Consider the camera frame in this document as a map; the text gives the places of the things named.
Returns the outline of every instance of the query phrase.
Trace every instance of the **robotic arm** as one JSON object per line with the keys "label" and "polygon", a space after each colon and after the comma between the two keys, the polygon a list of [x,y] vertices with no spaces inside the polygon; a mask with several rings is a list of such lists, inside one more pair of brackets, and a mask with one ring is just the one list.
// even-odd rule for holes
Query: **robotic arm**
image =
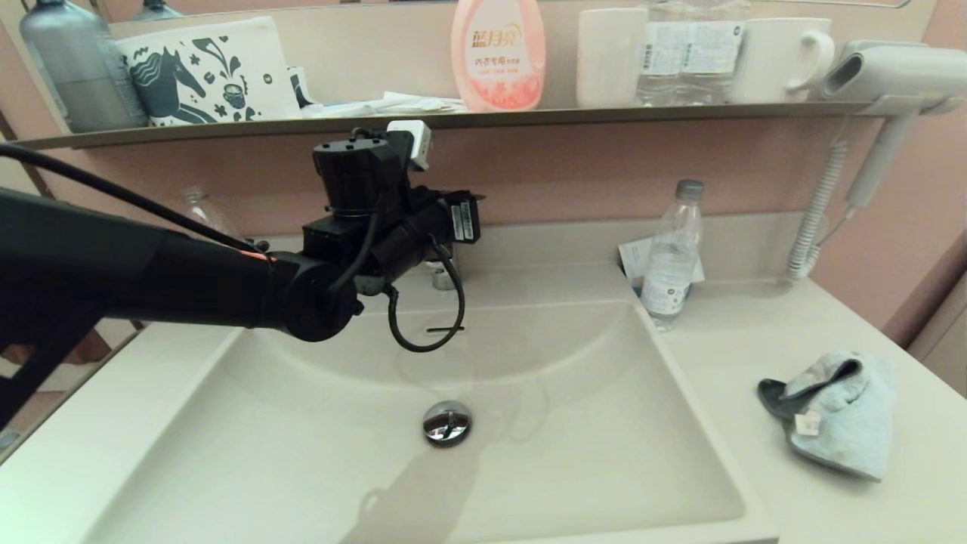
{"label": "robotic arm", "polygon": [[[357,129],[313,150],[332,215],[303,227],[298,254],[240,251],[0,189],[0,350],[36,348],[12,378],[0,378],[0,428],[102,317],[273,328],[319,342],[363,311],[358,295],[386,293],[401,345],[445,344],[453,334],[428,347],[402,339],[393,282],[435,250],[459,287],[455,332],[463,293],[444,246],[476,242],[480,223],[469,192],[410,186],[409,170],[426,166],[428,129],[419,125]],[[7,144],[0,154],[51,161]]]}

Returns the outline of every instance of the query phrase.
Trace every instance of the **paper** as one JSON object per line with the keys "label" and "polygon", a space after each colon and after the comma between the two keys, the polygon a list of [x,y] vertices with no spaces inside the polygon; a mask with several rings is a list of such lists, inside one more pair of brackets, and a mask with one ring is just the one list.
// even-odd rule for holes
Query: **paper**
{"label": "paper", "polygon": [[[627,244],[618,246],[618,253],[621,255],[621,264],[625,267],[625,277],[629,285],[636,291],[641,290],[644,284],[645,266],[648,265],[648,254],[652,251],[652,238],[642,238]],[[697,284],[705,281],[705,270],[702,268],[702,258],[695,263],[695,269],[691,272],[691,282]]]}
{"label": "paper", "polygon": [[271,17],[118,42],[155,126],[301,119]]}
{"label": "paper", "polygon": [[306,119],[366,117],[369,115],[423,115],[426,113],[463,113],[469,111],[460,99],[421,97],[386,91],[381,100],[343,104],[313,104],[302,108]]}

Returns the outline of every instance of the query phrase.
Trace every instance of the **pink soap bottle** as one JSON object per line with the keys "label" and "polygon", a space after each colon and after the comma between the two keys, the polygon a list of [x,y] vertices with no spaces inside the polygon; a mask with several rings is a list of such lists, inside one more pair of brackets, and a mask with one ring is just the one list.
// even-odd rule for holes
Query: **pink soap bottle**
{"label": "pink soap bottle", "polygon": [[546,61],[537,0],[459,0],[450,55],[471,111],[534,109]]}

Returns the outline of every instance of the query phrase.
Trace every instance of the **gray bottle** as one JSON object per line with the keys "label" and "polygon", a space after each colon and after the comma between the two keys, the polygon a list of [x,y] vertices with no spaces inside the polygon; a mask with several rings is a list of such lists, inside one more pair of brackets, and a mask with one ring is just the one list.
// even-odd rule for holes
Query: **gray bottle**
{"label": "gray bottle", "polygon": [[66,0],[38,0],[20,35],[72,132],[148,125],[103,19]]}
{"label": "gray bottle", "polygon": [[133,20],[171,19],[184,16],[168,7],[164,0],[144,0],[143,6]]}

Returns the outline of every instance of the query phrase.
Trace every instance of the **sink drain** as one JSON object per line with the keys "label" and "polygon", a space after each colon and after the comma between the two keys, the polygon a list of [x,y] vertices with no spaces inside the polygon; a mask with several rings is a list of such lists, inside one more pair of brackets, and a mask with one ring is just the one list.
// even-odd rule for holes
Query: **sink drain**
{"label": "sink drain", "polygon": [[470,409],[457,401],[444,401],[424,415],[424,435],[433,447],[454,447],[470,435],[474,419]]}

